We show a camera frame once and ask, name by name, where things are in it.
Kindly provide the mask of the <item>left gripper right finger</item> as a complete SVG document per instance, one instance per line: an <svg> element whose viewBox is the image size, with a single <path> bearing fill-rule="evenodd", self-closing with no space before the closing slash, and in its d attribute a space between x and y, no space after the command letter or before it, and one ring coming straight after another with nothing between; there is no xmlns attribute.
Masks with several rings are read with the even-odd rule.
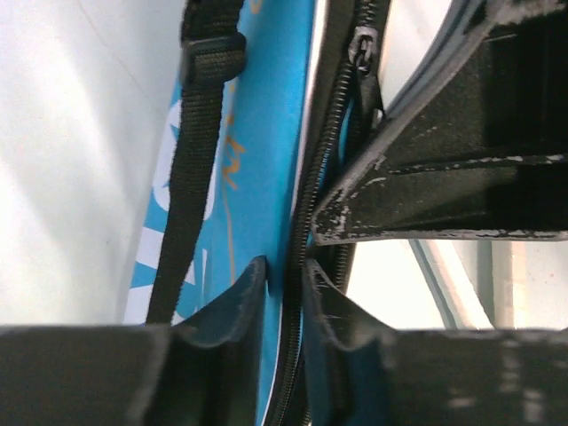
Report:
<svg viewBox="0 0 568 426"><path fill-rule="evenodd" d="M398 332L336 288L313 259L304 264L303 286L304 309L322 341L341 351L355 351L371 342L396 344Z"/></svg>

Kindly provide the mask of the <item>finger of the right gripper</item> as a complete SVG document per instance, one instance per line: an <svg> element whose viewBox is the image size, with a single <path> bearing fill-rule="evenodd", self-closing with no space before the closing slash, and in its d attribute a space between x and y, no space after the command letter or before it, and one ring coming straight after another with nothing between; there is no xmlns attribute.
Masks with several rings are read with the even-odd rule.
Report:
<svg viewBox="0 0 568 426"><path fill-rule="evenodd" d="M565 239L566 2L452 2L312 232L320 245Z"/></svg>

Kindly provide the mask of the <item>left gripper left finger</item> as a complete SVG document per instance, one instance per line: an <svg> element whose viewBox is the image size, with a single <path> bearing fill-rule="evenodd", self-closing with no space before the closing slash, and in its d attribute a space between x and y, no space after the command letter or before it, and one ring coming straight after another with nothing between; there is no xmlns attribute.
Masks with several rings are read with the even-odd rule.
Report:
<svg viewBox="0 0 568 426"><path fill-rule="evenodd" d="M173 330L196 348L214 348L239 342L254 326L263 322L266 258L254 257L237 281Z"/></svg>

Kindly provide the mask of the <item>blue sport racket bag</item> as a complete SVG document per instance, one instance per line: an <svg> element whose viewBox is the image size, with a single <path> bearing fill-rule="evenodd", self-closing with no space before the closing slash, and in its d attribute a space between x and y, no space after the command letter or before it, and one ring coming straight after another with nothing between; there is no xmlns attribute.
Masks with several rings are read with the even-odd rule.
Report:
<svg viewBox="0 0 568 426"><path fill-rule="evenodd" d="M310 231L351 153L364 107L379 104L386 1L189 1L171 109L134 291L171 333L145 425L385 425L376 353L319 339L303 267L343 293L351 249ZM173 327L266 258L263 322L239 342L196 348Z"/></svg>

